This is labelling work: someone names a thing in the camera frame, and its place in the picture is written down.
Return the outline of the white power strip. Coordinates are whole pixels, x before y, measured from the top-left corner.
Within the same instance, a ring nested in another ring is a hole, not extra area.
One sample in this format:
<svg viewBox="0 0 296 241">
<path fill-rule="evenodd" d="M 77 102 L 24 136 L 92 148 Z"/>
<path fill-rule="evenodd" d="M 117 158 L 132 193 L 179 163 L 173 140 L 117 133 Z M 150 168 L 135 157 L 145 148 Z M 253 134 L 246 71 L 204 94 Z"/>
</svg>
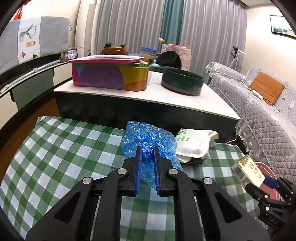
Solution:
<svg viewBox="0 0 296 241">
<path fill-rule="evenodd" d="M 261 94 L 259 94 L 256 90 L 252 90 L 252 93 L 260 100 L 263 100 L 263 96 Z"/>
</svg>

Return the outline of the black hat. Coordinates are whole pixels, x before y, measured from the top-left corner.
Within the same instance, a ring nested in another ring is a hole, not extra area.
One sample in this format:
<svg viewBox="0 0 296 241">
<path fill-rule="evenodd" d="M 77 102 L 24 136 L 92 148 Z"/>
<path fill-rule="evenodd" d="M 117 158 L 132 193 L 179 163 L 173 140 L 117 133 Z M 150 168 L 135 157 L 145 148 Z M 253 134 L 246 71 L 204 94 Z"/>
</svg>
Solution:
<svg viewBox="0 0 296 241">
<path fill-rule="evenodd" d="M 160 56 L 158 56 L 156 63 L 160 66 L 169 66 L 177 69 L 182 68 L 181 59 L 175 51 L 161 53 Z"/>
</svg>

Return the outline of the dark tv cabinet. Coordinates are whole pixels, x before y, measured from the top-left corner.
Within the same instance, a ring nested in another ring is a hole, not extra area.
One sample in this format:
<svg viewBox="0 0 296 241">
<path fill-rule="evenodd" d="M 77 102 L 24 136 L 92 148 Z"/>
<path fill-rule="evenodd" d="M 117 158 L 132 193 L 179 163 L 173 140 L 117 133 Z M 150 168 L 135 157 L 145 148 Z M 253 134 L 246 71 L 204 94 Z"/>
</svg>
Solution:
<svg viewBox="0 0 296 241">
<path fill-rule="evenodd" d="M 27 104 L 72 78 L 72 65 L 58 60 L 38 67 L 1 88 L 1 128 Z"/>
</svg>

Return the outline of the red wall ornament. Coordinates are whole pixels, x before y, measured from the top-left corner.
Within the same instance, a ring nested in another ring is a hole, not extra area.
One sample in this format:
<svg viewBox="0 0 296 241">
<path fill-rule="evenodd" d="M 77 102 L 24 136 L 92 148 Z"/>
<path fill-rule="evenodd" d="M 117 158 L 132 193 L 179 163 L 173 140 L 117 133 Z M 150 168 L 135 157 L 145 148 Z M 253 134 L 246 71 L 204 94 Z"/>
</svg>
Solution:
<svg viewBox="0 0 296 241">
<path fill-rule="evenodd" d="M 16 14 L 13 17 L 13 21 L 19 20 L 22 17 L 22 10 L 25 5 L 27 5 L 31 0 L 25 0 L 25 2 L 18 8 Z"/>
</svg>

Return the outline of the pink trash bucket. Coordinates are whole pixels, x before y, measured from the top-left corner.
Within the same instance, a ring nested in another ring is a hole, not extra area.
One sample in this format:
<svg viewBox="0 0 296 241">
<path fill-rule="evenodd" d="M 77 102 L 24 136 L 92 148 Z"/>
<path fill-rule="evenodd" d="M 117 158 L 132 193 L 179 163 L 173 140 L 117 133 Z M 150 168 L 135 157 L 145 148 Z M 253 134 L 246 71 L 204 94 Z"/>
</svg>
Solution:
<svg viewBox="0 0 296 241">
<path fill-rule="evenodd" d="M 267 166 L 266 164 L 262 162 L 255 162 L 259 170 L 262 172 L 262 174 L 265 176 L 265 180 L 260 186 L 260 189 L 266 192 L 271 199 L 280 201 L 281 200 L 281 195 L 278 193 L 276 190 L 276 181 L 275 181 L 275 174 Z"/>
</svg>

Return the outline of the white top coffee table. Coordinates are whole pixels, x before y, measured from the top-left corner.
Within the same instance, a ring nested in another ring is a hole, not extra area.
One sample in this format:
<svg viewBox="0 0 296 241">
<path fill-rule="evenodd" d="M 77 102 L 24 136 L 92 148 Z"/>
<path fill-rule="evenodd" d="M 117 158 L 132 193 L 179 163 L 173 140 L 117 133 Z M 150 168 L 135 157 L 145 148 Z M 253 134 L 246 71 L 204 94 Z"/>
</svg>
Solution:
<svg viewBox="0 0 296 241">
<path fill-rule="evenodd" d="M 182 95 L 161 85 L 162 73 L 150 72 L 144 91 L 76 87 L 68 81 L 55 88 L 60 116 L 124 129 L 128 121 L 145 122 L 176 135 L 180 129 L 211 130 L 227 142 L 239 115 L 210 87 L 199 96 Z"/>
</svg>

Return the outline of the grey quilted sofa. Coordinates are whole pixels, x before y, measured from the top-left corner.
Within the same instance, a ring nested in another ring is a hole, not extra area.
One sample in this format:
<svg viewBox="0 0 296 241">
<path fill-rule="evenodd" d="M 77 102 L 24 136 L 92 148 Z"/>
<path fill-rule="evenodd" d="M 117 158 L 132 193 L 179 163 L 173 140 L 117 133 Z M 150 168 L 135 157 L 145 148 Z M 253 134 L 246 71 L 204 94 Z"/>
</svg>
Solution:
<svg viewBox="0 0 296 241">
<path fill-rule="evenodd" d="M 209 86 L 240 116 L 237 135 L 254 161 L 267 164 L 276 177 L 295 182 L 295 85 L 259 67 L 243 75 L 217 62 L 205 67 Z M 274 105 L 248 88 L 259 72 L 285 85 Z"/>
</svg>

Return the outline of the white floor air conditioner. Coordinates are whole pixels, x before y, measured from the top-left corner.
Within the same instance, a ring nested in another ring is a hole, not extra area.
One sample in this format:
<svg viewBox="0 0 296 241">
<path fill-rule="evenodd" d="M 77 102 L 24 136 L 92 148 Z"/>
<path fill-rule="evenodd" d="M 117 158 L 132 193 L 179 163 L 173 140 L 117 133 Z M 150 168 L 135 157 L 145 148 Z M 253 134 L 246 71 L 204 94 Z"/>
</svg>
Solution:
<svg viewBox="0 0 296 241">
<path fill-rule="evenodd" d="M 80 2 L 75 32 L 75 48 L 79 58 L 91 54 L 91 35 L 96 3 L 97 1 L 91 0 Z"/>
</svg>

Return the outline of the covered television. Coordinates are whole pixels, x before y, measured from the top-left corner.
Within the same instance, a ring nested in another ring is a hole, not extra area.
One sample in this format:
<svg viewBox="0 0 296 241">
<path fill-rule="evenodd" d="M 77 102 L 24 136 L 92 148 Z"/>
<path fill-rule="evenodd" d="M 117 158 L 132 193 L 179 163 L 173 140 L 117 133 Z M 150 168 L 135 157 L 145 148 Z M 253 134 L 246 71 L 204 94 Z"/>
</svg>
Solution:
<svg viewBox="0 0 296 241">
<path fill-rule="evenodd" d="M 70 20 L 40 16 L 13 20 L 1 35 L 1 73 L 36 58 L 68 50 Z"/>
</svg>

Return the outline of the stacked coloured bowls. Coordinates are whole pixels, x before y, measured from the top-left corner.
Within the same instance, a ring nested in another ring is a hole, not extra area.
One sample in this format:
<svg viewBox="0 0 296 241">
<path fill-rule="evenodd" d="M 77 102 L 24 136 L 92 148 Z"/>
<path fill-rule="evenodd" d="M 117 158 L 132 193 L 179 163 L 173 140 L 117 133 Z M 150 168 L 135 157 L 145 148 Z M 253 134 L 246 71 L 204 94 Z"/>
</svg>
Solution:
<svg viewBox="0 0 296 241">
<path fill-rule="evenodd" d="M 157 51 L 155 49 L 141 47 L 139 51 L 139 56 L 154 60 L 156 58 Z"/>
</svg>

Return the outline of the cream paper bag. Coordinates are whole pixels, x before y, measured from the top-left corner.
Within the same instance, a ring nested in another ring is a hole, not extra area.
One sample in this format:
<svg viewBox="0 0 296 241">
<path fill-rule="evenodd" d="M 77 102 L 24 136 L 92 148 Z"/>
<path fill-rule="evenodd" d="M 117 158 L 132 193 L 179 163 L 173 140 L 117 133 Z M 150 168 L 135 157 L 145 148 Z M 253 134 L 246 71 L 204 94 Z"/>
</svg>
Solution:
<svg viewBox="0 0 296 241">
<path fill-rule="evenodd" d="M 219 134 L 215 131 L 182 128 L 175 137 L 177 158 L 182 164 L 193 159 L 209 158 L 209 149 L 218 139 Z"/>
</svg>

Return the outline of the cream cardboard box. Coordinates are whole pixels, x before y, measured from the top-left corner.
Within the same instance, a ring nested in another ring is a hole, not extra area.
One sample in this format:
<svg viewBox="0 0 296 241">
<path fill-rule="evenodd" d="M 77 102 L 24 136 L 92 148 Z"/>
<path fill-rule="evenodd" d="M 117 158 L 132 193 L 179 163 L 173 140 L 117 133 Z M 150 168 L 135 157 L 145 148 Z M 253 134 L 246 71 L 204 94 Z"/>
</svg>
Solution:
<svg viewBox="0 0 296 241">
<path fill-rule="evenodd" d="M 265 176 L 249 155 L 245 155 L 243 158 L 235 162 L 231 167 L 231 171 L 237 177 L 243 188 L 249 183 L 260 188 L 265 180 Z"/>
</svg>

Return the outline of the grey curtains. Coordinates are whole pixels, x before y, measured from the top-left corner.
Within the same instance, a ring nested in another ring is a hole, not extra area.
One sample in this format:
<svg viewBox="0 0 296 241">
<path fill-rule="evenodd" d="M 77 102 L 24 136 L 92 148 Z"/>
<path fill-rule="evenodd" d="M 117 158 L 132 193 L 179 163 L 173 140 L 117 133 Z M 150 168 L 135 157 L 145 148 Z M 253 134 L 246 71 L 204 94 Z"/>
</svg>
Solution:
<svg viewBox="0 0 296 241">
<path fill-rule="evenodd" d="M 141 47 L 161 51 L 165 1 L 101 1 L 96 16 L 94 54 L 107 42 L 125 44 L 130 54 Z M 229 66 L 231 49 L 244 49 L 246 5 L 241 1 L 185 1 L 180 43 L 191 49 L 190 71 L 199 75 L 212 61 Z"/>
</svg>

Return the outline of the pink quilted basket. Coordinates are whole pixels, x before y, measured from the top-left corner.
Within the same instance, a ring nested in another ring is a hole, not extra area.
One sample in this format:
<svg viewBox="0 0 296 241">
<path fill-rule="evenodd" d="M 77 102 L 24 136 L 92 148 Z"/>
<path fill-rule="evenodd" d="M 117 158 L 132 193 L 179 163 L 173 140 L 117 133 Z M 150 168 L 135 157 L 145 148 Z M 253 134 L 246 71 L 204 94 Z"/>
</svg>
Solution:
<svg viewBox="0 0 296 241">
<path fill-rule="evenodd" d="M 176 44 L 163 44 L 161 52 L 175 51 L 182 63 L 182 70 L 189 71 L 191 64 L 191 49 Z"/>
</svg>

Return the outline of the blue plastic bag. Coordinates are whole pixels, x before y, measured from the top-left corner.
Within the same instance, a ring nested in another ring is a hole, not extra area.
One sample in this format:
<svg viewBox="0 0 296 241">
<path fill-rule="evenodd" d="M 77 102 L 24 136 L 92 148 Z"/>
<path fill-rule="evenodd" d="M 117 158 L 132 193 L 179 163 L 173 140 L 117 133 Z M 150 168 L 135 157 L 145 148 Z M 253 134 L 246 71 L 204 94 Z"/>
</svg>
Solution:
<svg viewBox="0 0 296 241">
<path fill-rule="evenodd" d="M 152 188 L 156 187 L 153 163 L 155 147 L 158 147 L 162 158 L 170 160 L 175 169 L 182 171 L 183 168 L 176 155 L 177 143 L 172 133 L 145 122 L 131 120 L 127 123 L 123 135 L 124 157 L 134 157 L 138 146 L 142 148 L 140 178 Z"/>
</svg>

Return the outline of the colourful storage box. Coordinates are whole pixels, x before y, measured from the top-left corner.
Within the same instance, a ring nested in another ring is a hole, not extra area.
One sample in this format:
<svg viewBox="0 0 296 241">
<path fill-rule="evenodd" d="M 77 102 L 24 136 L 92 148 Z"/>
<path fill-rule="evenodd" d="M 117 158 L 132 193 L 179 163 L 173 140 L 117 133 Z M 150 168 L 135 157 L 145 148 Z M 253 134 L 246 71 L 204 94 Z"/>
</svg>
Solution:
<svg viewBox="0 0 296 241">
<path fill-rule="evenodd" d="M 134 55 L 92 55 L 70 60 L 74 86 L 146 90 L 154 61 Z"/>
</svg>

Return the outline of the orange cushion far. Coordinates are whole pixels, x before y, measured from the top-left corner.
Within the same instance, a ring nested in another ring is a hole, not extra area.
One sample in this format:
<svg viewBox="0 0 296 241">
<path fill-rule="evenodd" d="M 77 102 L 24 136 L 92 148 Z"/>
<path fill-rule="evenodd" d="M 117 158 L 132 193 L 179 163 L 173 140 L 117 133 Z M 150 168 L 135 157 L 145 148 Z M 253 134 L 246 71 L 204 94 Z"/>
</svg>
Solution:
<svg viewBox="0 0 296 241">
<path fill-rule="evenodd" d="M 285 85 L 270 75 L 259 72 L 248 87 L 258 92 L 267 104 L 274 105 L 284 90 Z"/>
</svg>

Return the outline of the teal curtain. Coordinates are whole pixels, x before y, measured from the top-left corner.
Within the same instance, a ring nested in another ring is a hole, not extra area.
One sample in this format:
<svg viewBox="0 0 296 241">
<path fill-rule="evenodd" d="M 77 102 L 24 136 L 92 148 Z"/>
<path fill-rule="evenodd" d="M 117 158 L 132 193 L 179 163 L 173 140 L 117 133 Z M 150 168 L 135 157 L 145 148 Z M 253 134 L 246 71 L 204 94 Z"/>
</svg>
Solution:
<svg viewBox="0 0 296 241">
<path fill-rule="evenodd" d="M 160 37 L 166 44 L 180 43 L 184 7 L 184 0 L 165 1 Z"/>
</svg>

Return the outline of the dark green round tin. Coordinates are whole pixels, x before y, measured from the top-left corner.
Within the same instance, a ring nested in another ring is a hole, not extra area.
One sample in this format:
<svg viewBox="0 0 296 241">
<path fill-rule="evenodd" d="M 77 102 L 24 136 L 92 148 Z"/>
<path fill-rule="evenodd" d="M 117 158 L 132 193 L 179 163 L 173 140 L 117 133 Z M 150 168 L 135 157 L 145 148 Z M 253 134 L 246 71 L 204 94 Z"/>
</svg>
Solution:
<svg viewBox="0 0 296 241">
<path fill-rule="evenodd" d="M 172 67 L 163 70 L 161 85 L 171 91 L 199 96 L 203 84 L 204 78 L 195 73 Z"/>
</svg>

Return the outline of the green checkered tablecloth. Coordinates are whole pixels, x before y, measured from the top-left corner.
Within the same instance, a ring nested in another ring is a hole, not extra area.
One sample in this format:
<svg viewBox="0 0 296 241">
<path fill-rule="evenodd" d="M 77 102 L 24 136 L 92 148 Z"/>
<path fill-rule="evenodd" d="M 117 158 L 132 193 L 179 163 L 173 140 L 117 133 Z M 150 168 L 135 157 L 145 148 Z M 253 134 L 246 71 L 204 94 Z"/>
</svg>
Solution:
<svg viewBox="0 0 296 241">
<path fill-rule="evenodd" d="M 82 178 L 107 176 L 123 165 L 124 131 L 76 120 L 41 116 L 14 155 L 1 183 L 1 208 L 25 238 Z M 125 197 L 121 240 L 174 240 L 173 199 L 140 184 L 137 197 Z"/>
</svg>

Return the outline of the wall picture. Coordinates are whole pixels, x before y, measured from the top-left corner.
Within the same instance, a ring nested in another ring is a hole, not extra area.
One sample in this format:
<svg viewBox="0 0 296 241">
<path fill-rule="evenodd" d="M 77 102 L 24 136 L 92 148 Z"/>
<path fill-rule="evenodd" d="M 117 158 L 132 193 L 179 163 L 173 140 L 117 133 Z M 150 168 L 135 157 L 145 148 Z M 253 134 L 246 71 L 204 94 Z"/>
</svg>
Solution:
<svg viewBox="0 0 296 241">
<path fill-rule="evenodd" d="M 271 32 L 295 38 L 295 33 L 284 16 L 270 15 Z"/>
</svg>

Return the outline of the brown figurine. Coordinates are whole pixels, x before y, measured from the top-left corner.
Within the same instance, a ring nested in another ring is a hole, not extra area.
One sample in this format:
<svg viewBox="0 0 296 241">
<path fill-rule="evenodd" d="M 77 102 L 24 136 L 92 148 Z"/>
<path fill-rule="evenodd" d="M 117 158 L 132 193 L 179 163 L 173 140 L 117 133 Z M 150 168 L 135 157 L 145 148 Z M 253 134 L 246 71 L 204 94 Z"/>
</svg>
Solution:
<svg viewBox="0 0 296 241">
<path fill-rule="evenodd" d="M 120 46 L 112 46 L 111 42 L 107 42 L 104 45 L 104 48 L 100 54 L 101 55 L 127 55 L 128 51 L 125 48 L 125 44 L 121 44 Z"/>
</svg>

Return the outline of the small photo frame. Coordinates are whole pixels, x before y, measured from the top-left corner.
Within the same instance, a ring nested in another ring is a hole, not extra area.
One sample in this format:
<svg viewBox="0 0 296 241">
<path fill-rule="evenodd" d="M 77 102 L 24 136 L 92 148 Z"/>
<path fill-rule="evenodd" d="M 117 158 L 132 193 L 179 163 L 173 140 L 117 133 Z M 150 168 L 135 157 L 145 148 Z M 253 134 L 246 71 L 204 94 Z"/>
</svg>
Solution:
<svg viewBox="0 0 296 241">
<path fill-rule="evenodd" d="M 64 56 L 67 60 L 72 60 L 78 58 L 77 49 L 69 50 L 68 52 L 64 53 Z"/>
</svg>

